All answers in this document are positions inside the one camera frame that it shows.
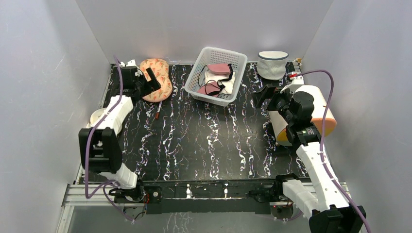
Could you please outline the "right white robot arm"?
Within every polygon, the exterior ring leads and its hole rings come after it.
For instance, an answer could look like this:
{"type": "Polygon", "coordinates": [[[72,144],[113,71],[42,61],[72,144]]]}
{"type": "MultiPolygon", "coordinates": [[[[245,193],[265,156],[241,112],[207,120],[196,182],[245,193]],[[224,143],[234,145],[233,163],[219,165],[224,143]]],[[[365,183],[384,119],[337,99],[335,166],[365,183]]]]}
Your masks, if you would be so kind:
{"type": "Polygon", "coordinates": [[[282,128],[286,139],[302,160],[315,191],[309,192],[294,174],[278,175],[274,196],[280,201],[290,199],[309,220],[312,233],[358,233],[366,225],[366,212],[340,185],[325,155],[329,101],[319,88],[304,85],[292,92],[267,85],[252,98],[256,108],[270,100],[267,110],[280,116],[271,121],[286,124],[282,128]]]}

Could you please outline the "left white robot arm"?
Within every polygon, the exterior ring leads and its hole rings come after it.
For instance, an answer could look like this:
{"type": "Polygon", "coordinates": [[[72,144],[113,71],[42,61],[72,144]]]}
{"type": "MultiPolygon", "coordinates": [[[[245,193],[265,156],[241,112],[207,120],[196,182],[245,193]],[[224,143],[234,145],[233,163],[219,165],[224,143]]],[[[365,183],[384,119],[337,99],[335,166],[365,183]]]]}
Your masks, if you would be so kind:
{"type": "Polygon", "coordinates": [[[151,67],[145,70],[133,66],[118,67],[118,74],[119,94],[110,99],[97,121],[79,131],[81,163],[85,170],[85,185],[88,185],[90,173],[95,173],[114,185],[110,195],[139,202],[145,196],[145,189],[139,176],[123,162],[118,134],[133,110],[134,102],[159,90],[161,84],[151,67]]]}

